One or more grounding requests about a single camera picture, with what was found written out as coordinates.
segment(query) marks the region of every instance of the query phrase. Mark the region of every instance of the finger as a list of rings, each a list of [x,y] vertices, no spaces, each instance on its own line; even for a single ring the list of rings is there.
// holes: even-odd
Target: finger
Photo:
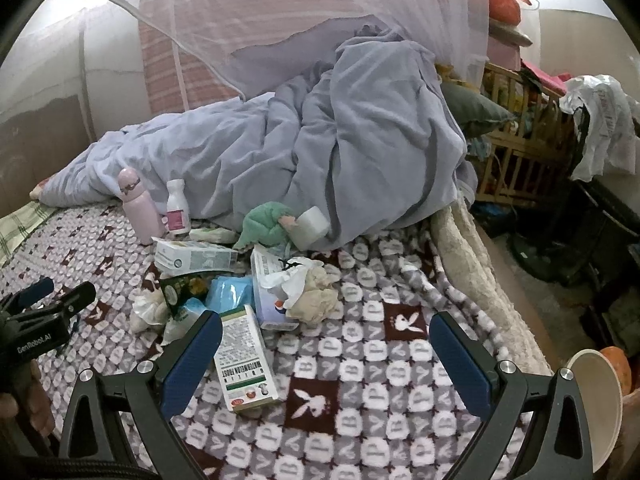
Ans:
[[[40,434],[42,436],[49,436],[55,427],[56,427],[56,421],[53,420],[53,413],[49,412],[47,421],[44,427],[40,430]]]
[[[50,412],[50,400],[40,383],[32,383],[29,388],[27,405],[33,415],[39,412]]]
[[[31,361],[31,375],[36,379],[36,381],[39,381],[42,378],[42,373],[40,372],[40,367],[38,366],[36,359]]]
[[[30,422],[33,426],[33,429],[39,433],[45,431],[49,416],[50,412],[48,412],[47,410],[41,410],[40,412],[32,413]]]
[[[0,418],[11,418],[18,414],[18,403],[9,394],[0,394]]]

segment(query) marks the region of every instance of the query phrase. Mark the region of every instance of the green plaid sheet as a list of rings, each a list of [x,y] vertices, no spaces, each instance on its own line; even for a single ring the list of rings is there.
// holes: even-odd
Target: green plaid sheet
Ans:
[[[0,267],[7,263],[13,252],[36,227],[56,211],[55,207],[29,202],[18,211],[0,218]]]

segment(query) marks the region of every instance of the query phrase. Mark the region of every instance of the gray pillow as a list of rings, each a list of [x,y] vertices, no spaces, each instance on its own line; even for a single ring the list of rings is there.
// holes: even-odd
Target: gray pillow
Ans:
[[[441,88],[453,118],[467,139],[488,134],[515,118],[510,111],[469,88],[446,81]]]

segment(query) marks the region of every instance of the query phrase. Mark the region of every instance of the white box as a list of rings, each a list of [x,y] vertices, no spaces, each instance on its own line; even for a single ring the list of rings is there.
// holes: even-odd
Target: white box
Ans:
[[[295,330],[299,322],[286,316],[278,298],[260,286],[260,276],[282,270],[282,262],[262,245],[256,244],[251,253],[251,274],[254,279],[255,313],[263,330]]]
[[[232,271],[238,251],[207,242],[156,241],[156,267],[172,276],[208,270]]]
[[[238,412],[280,400],[251,305],[225,312],[213,357],[227,409]]]

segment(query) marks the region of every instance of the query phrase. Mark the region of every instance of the mosquito net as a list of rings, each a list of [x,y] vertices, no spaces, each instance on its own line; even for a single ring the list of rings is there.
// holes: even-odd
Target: mosquito net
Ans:
[[[354,22],[370,14],[476,85],[486,57],[487,0],[112,1],[247,98],[299,73],[352,36]]]

